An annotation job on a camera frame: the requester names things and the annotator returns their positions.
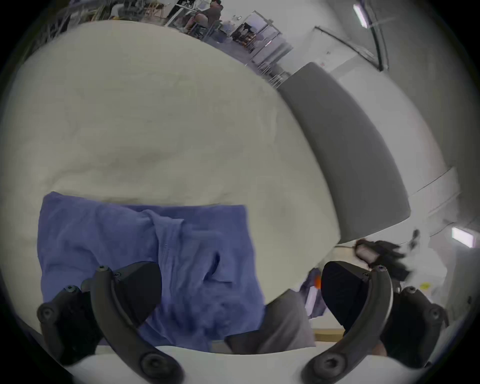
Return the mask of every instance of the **screw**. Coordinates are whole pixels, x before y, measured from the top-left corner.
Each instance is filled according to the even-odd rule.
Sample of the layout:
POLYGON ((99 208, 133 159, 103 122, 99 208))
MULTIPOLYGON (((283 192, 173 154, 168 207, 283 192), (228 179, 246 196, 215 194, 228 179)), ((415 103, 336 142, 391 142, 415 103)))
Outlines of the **screw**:
POLYGON ((152 378, 169 376, 172 373, 172 366, 162 355, 147 353, 141 360, 140 365, 144 373, 152 378))
POLYGON ((48 320, 50 317, 52 317, 53 315, 53 310, 51 308, 44 308, 42 310, 42 317, 45 319, 45 320, 48 320))
POLYGON ((332 379, 340 375, 347 367, 345 358, 339 353, 327 352, 315 358, 313 369, 323 379, 332 379))
POLYGON ((440 312, 437 308, 433 308, 430 310, 430 315, 432 315, 432 319, 438 320, 440 318, 440 312))

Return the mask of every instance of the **person sitting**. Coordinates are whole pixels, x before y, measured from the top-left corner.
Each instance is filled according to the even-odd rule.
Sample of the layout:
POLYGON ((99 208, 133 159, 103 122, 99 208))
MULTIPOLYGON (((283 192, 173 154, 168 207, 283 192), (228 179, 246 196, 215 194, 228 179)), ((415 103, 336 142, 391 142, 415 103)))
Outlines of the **person sitting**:
POLYGON ((222 9, 222 0, 212 1, 209 9, 198 12, 194 17, 191 17, 185 27, 180 29, 180 31, 189 33, 195 23, 200 24, 202 27, 209 28, 215 21, 220 20, 222 9))

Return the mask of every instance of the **gray headboard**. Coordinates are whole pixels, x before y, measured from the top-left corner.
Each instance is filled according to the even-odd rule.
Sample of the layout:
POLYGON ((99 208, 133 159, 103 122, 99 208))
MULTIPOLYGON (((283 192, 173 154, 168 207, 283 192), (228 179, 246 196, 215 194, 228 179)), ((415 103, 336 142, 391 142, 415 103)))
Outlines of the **gray headboard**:
POLYGON ((350 94, 315 63, 278 88, 322 169, 340 225, 340 242, 410 216, 405 186, 383 138, 350 94))

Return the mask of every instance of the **bed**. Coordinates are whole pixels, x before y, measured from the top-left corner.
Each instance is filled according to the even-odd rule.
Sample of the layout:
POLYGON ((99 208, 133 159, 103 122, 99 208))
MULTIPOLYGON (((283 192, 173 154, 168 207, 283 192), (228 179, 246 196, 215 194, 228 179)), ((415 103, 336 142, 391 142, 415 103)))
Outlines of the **bed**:
POLYGON ((39 331, 50 191, 123 204, 244 204, 266 302, 340 240, 329 188, 280 94, 223 52, 151 24, 82 24, 19 69, 1 117, 1 271, 39 331))

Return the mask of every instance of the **yellow label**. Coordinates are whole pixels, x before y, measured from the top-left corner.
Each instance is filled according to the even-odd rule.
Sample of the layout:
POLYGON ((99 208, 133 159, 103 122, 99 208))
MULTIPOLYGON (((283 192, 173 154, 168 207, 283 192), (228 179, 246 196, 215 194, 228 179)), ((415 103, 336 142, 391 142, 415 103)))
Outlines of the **yellow label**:
POLYGON ((420 284, 420 289, 426 291, 428 288, 430 288, 431 284, 430 283, 421 283, 420 284))

